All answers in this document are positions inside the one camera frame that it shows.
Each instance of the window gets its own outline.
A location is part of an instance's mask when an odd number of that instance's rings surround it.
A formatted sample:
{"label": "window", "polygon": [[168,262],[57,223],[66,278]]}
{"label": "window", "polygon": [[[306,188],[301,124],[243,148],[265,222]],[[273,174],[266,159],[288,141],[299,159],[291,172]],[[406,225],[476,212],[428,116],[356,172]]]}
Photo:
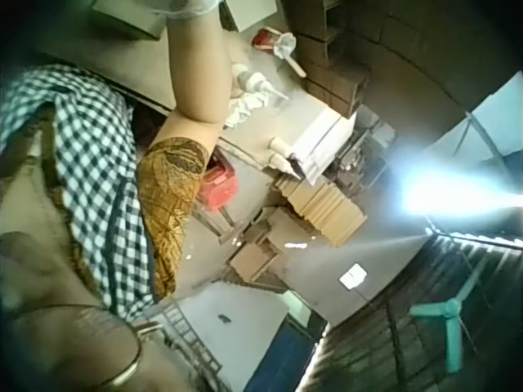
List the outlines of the window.
{"label": "window", "polygon": [[352,290],[354,287],[361,285],[366,276],[367,271],[356,263],[340,278],[340,282],[343,283],[343,286]]}

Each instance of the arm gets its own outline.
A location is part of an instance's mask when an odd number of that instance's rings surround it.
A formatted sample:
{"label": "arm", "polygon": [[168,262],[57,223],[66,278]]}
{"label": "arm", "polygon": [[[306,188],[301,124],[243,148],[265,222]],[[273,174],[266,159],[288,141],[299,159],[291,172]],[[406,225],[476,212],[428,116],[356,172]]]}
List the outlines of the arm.
{"label": "arm", "polygon": [[218,8],[204,16],[168,21],[172,89],[177,107],[152,145],[186,137],[210,156],[226,120],[231,75]]}

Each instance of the glue bottle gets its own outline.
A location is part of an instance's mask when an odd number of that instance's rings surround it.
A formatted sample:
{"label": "glue bottle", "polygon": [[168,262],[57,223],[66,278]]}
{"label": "glue bottle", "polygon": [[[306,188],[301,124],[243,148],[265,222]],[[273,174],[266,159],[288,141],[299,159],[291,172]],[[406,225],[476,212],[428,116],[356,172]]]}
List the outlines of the glue bottle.
{"label": "glue bottle", "polygon": [[288,100],[288,97],[285,94],[279,92],[272,84],[270,84],[263,73],[253,72],[249,70],[247,65],[234,64],[232,67],[232,73],[238,82],[239,88],[245,92],[269,92],[270,94]]}

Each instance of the black and white checkered cloth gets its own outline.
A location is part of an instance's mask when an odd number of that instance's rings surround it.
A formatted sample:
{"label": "black and white checkered cloth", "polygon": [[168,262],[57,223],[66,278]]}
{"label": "black and white checkered cloth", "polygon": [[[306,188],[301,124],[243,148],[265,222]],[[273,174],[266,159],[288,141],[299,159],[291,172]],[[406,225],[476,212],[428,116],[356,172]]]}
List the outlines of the black and white checkered cloth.
{"label": "black and white checkered cloth", "polygon": [[56,107],[56,170],[74,239],[105,305],[132,320],[153,303],[153,276],[136,185],[132,111],[97,76],[67,65],[25,72],[0,109],[0,153],[39,106]]}

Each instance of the teal fan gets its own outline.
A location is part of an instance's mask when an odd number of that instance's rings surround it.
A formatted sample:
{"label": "teal fan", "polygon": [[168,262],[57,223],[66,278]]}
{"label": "teal fan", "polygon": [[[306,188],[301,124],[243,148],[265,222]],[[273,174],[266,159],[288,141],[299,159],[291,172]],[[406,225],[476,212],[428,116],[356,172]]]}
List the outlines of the teal fan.
{"label": "teal fan", "polygon": [[463,338],[461,310],[463,302],[470,295],[474,287],[480,280],[481,272],[485,268],[487,257],[477,264],[467,281],[459,290],[458,295],[445,302],[434,304],[414,305],[410,308],[410,315],[415,318],[443,318],[446,330],[446,356],[447,372],[456,373],[463,365]]}

